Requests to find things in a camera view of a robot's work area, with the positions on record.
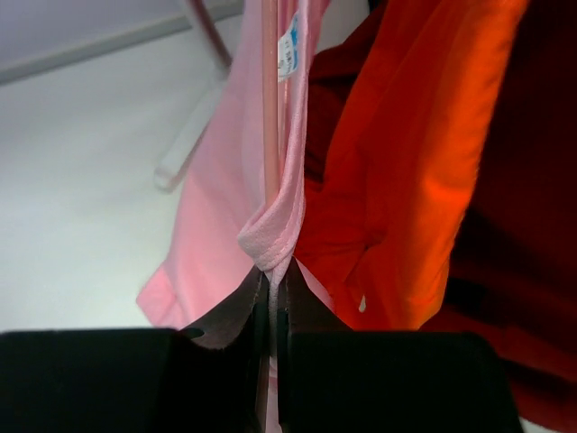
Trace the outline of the pink t shirt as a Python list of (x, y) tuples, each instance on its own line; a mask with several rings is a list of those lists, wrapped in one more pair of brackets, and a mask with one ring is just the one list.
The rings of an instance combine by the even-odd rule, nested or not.
[[(171, 246), (137, 302), (179, 354), (164, 432), (331, 432), (329, 295), (295, 256), (308, 74), (324, 1), (244, 7), (228, 80), (188, 166)], [(278, 10), (288, 27), (277, 31)]]

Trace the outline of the pink wire hanger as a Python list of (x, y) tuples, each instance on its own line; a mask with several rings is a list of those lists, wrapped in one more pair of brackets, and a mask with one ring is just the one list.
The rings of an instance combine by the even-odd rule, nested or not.
[(177, 221), (195, 229), (224, 225), (224, 240), (270, 212), (289, 209), (298, 177), (297, 143), (279, 138), (278, 18), (283, 1), (248, 1), (235, 52), (205, 4), (187, 1), (191, 24), (207, 41), (213, 70), (203, 94), (155, 172), (184, 184)]

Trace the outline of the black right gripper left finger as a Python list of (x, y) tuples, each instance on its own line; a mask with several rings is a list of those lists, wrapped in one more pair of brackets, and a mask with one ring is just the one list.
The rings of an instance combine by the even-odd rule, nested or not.
[(4, 432), (262, 432), (269, 284), (257, 269), (172, 328), (1, 335)]

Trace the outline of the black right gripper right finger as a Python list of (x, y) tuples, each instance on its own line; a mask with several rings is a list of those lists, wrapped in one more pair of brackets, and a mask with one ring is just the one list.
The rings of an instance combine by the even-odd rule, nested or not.
[(297, 262), (279, 286), (279, 424), (286, 432), (522, 429), (499, 359), (473, 333), (355, 331)]

